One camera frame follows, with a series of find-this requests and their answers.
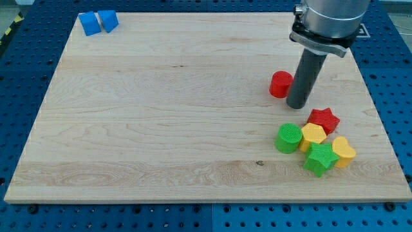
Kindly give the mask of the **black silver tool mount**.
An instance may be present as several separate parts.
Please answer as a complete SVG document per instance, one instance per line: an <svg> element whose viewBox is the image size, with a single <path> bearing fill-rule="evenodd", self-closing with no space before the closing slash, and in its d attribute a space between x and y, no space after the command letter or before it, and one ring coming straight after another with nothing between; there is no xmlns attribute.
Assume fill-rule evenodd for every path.
<svg viewBox="0 0 412 232"><path fill-rule="evenodd" d="M303 45L316 55L328 55L331 53L343 58L358 34L359 29L356 29L349 36L342 38L324 37L309 31L302 22L295 20L289 38L291 41Z"/></svg>

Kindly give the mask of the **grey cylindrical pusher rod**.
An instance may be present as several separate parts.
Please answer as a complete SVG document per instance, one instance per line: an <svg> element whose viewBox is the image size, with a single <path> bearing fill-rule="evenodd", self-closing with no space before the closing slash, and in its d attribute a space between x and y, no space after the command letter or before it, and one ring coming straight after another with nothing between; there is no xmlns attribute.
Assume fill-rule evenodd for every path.
<svg viewBox="0 0 412 232"><path fill-rule="evenodd" d="M318 55L304 49L299 60L286 104L293 109L305 106L327 55Z"/></svg>

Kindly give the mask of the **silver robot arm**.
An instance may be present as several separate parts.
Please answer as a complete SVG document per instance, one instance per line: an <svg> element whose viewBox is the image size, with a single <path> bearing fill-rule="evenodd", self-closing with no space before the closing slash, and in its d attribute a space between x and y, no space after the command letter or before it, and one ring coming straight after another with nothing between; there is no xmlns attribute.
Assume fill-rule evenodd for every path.
<svg viewBox="0 0 412 232"><path fill-rule="evenodd" d="M304 46L286 103L305 106L329 54L343 58L359 34L368 0L302 0L294 6L291 41Z"/></svg>

